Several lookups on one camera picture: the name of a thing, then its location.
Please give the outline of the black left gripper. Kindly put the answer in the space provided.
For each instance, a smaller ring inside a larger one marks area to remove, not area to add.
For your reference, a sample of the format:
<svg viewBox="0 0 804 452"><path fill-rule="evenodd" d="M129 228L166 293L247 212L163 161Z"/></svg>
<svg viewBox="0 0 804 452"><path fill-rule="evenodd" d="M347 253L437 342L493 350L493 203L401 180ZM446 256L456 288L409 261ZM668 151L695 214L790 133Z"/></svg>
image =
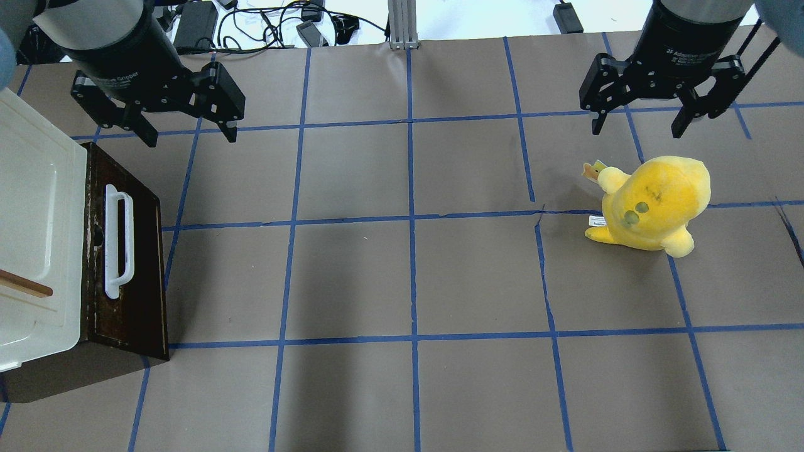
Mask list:
<svg viewBox="0 0 804 452"><path fill-rule="evenodd" d="M246 97L224 64L199 72L179 60L145 5L63 5L60 46L77 63L70 94L101 128L117 126L155 147L158 132L144 114L183 112L237 140Z"/></svg>

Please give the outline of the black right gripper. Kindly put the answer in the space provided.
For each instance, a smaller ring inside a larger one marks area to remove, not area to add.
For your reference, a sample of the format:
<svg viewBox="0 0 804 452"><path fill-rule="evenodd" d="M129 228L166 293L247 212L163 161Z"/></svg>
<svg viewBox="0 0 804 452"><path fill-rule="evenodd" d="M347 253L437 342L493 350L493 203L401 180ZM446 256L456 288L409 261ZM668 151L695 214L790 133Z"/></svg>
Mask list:
<svg viewBox="0 0 804 452"><path fill-rule="evenodd" d="M747 2L653 2L628 66L597 54L581 83L579 106L590 114L592 134L636 99L680 99L676 139L695 119L723 114L747 85L741 56L722 55L746 14ZM712 88L699 95L695 88L710 77Z"/></svg>

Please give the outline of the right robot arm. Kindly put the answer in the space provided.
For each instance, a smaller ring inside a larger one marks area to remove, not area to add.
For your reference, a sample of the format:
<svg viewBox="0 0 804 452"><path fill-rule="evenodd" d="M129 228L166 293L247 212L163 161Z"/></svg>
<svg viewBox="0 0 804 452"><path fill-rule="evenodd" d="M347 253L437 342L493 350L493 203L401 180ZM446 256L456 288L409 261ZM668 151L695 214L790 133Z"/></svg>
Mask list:
<svg viewBox="0 0 804 452"><path fill-rule="evenodd" d="M723 55L750 8L776 38L746 70L741 53ZM597 54L579 89L580 108L589 112L598 135L608 114L637 99L678 99L671 124L682 137L692 121L714 119L736 100L779 46L802 55L801 1L654 1L628 59Z"/></svg>

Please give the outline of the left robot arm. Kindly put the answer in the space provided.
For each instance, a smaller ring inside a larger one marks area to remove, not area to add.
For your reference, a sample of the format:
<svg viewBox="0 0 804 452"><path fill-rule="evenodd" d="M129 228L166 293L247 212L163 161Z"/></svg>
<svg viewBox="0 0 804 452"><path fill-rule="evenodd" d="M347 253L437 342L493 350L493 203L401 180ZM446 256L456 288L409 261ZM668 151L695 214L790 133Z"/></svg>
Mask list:
<svg viewBox="0 0 804 452"><path fill-rule="evenodd" d="M120 127L155 147L147 114L182 112L237 139L245 95L218 61L192 72L144 1L3 1L2 86L35 24L78 66L71 96L101 128Z"/></svg>

